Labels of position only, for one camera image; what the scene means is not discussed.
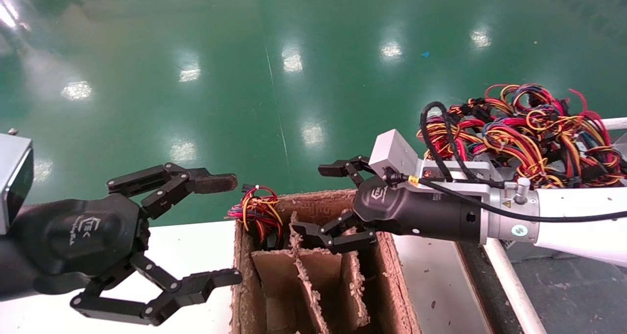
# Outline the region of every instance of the black wire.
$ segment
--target black wire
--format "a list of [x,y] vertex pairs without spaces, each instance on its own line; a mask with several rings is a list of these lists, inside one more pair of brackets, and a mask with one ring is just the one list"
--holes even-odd
[[453,177],[451,176],[451,172],[446,167],[443,159],[437,153],[435,146],[433,146],[431,137],[428,135],[427,128],[426,128],[427,114],[432,108],[438,108],[442,111],[442,119],[444,120],[444,126],[446,128],[446,137],[448,138],[448,144],[451,146],[451,151],[453,152],[453,156],[455,157],[455,160],[457,160],[457,164],[459,164],[459,168],[461,168],[461,171],[464,173],[464,175],[466,175],[466,178],[468,178],[468,180],[471,180],[473,182],[482,182],[490,187],[495,187],[496,189],[503,189],[504,187],[503,182],[495,182],[495,181],[484,180],[483,178],[479,178],[471,169],[469,169],[466,166],[466,163],[464,162],[464,160],[462,160],[461,157],[459,156],[457,143],[455,142],[455,136],[453,136],[453,129],[451,128],[451,118],[448,115],[448,111],[447,111],[448,109],[446,109],[444,104],[442,104],[441,102],[433,101],[427,104],[427,106],[425,106],[425,109],[423,109],[423,112],[420,115],[420,129],[421,131],[423,131],[423,138],[425,138],[425,145],[427,146],[427,149],[429,149],[429,151],[431,152],[431,155],[433,157],[433,160],[435,160],[437,167],[444,174],[446,181],[452,182]]
[[592,222],[592,221],[602,221],[602,220],[612,220],[618,218],[627,217],[627,211],[616,212],[616,213],[608,213],[608,214],[599,214],[599,215],[587,215],[587,216],[532,216],[525,214],[518,214],[513,212],[504,211],[503,209],[493,207],[492,205],[481,202],[480,200],[476,200],[471,196],[463,195],[457,191],[453,191],[448,189],[442,185],[436,184],[433,181],[425,180],[424,178],[420,178],[418,183],[431,187],[436,191],[440,191],[446,195],[454,196],[464,202],[468,202],[470,204],[476,205],[482,209],[486,209],[486,211],[493,212],[499,215],[507,216],[508,218],[513,218],[517,220],[524,220],[528,222]]
[[[442,111],[442,115],[446,113],[446,108],[441,102],[439,101],[430,102],[429,104],[427,104],[427,106],[425,106],[422,113],[420,114],[420,130],[423,131],[423,138],[425,138],[425,145],[427,146],[427,149],[429,149],[429,151],[431,152],[433,161],[435,161],[437,168],[439,168],[439,171],[442,172],[446,181],[453,182],[453,176],[451,175],[451,171],[446,167],[444,160],[437,153],[435,146],[433,145],[433,142],[431,140],[431,137],[429,136],[429,133],[427,132],[427,119],[428,119],[429,111],[432,108],[439,108]],[[447,119],[448,119],[448,116],[446,116],[446,119],[444,120],[444,125],[446,126],[446,133],[452,133],[451,124],[448,122]]]

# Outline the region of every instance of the robotic arm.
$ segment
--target robotic arm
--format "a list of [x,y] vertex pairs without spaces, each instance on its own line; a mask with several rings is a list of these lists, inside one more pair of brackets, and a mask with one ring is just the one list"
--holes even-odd
[[[529,181],[519,178],[500,189],[469,182],[457,162],[445,162],[456,182],[433,182],[441,176],[435,162],[419,159],[396,130],[378,136],[371,156],[320,165],[321,175],[349,176],[358,191],[352,210],[329,224],[293,225],[305,241],[343,253],[376,244],[376,231],[478,244],[497,238],[627,266],[627,219],[620,202],[627,198],[626,187],[530,191]],[[490,162],[466,166],[495,182],[507,174]],[[363,180],[359,171],[376,176]],[[425,175],[434,177],[428,186],[414,177]],[[585,222],[601,220],[585,216],[599,214],[605,220]],[[358,233],[342,236],[350,227]]]
[[[149,219],[191,193],[231,191],[235,175],[168,163],[109,180],[103,199],[23,207],[33,183],[31,140],[0,135],[0,146],[0,301],[85,288],[70,303],[84,316],[161,325],[179,308],[206,302],[215,287],[241,283],[237,269],[177,280],[144,256]],[[140,205],[129,199],[148,191]],[[161,288],[157,298],[139,303],[101,297],[135,271]]]

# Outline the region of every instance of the green epoxy floor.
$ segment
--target green epoxy floor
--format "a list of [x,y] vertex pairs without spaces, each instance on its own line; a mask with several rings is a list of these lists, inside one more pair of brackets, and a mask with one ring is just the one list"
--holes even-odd
[[[350,187],[316,166],[413,138],[421,108],[498,82],[627,115],[627,0],[0,0],[0,129],[36,147],[27,202],[99,198],[172,161],[279,193]],[[429,51],[429,56],[421,55]],[[155,225],[220,220],[239,191]]]

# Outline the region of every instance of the bundle of wires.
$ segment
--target bundle of wires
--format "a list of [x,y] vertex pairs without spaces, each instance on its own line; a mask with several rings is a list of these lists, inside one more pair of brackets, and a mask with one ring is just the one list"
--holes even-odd
[[[495,88],[501,91],[491,97]],[[581,93],[570,91],[582,101],[577,115],[569,114],[569,99],[558,100],[538,84],[496,84],[483,98],[440,116],[423,112],[417,137],[429,148],[425,159],[467,162],[488,154],[497,167],[515,167],[515,178],[527,177],[540,188],[621,185],[627,164],[611,146],[601,117],[587,109]]]
[[[255,192],[259,190],[268,191],[270,195],[255,196]],[[276,231],[276,244],[281,244],[283,221],[276,212],[276,204],[278,204],[278,197],[272,189],[256,185],[244,194],[239,204],[229,209],[227,218],[241,222],[248,233],[251,233],[251,228],[255,227],[260,244],[264,243],[271,232]]]

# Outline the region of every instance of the cardboard box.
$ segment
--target cardboard box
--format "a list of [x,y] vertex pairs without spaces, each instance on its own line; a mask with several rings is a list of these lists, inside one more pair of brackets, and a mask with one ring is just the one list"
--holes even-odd
[[[280,196],[285,223],[323,225],[352,206],[354,190]],[[378,232],[371,250],[331,254],[305,249],[290,229],[289,246],[256,251],[242,225],[235,260],[243,277],[232,287],[232,334],[419,334],[392,235]]]

